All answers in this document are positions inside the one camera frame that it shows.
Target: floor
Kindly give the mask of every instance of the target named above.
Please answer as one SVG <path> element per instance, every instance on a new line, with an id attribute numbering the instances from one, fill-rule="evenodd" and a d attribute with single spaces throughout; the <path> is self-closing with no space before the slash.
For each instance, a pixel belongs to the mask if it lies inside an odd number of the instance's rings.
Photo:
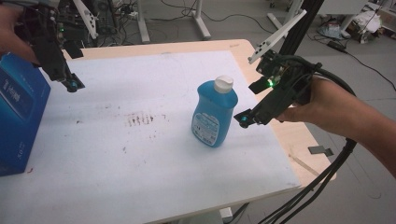
<path id="1" fill-rule="evenodd" d="M 152 44 L 202 40 L 192 18 L 165 21 L 182 16 L 181 7 L 192 6 L 193 0 L 142 2 Z M 164 3 L 179 7 L 169 7 Z M 265 0 L 205 0 L 203 19 L 212 35 L 211 40 L 243 38 L 255 46 L 267 38 L 269 32 L 276 30 L 266 18 L 266 13 L 273 12 L 282 21 L 286 16 L 287 4 L 286 0 L 276 1 L 276 7 L 269 8 L 270 2 Z M 316 28 L 320 24 L 320 17 L 317 17 L 308 31 L 311 38 L 317 35 Z M 124 27 L 126 37 L 121 33 L 114 38 L 107 38 L 105 42 L 100 39 L 99 44 L 112 46 L 119 44 L 124 38 L 124 44 L 141 44 L 136 21 L 124 21 Z M 282 41 L 274 47 L 274 50 L 280 49 Z M 347 42 L 346 51 L 396 83 L 394 61 L 396 40 L 380 36 L 363 45 L 350 40 Z M 364 67 L 349 55 L 311 40 L 307 35 L 296 54 L 305 57 L 311 63 L 321 62 L 324 69 L 346 81 L 359 98 L 396 120 L 396 91 L 377 72 Z M 330 156 L 329 160 L 333 161 L 342 149 L 344 139 L 325 133 L 314 125 L 307 124 L 307 126 L 320 145 L 332 149 L 335 155 Z M 242 216 L 233 223 L 258 223 L 296 192 L 252 202 Z M 357 146 L 352 156 L 338 171 L 337 178 L 289 223 L 396 223 L 395 208 L 395 178 L 367 150 Z"/>

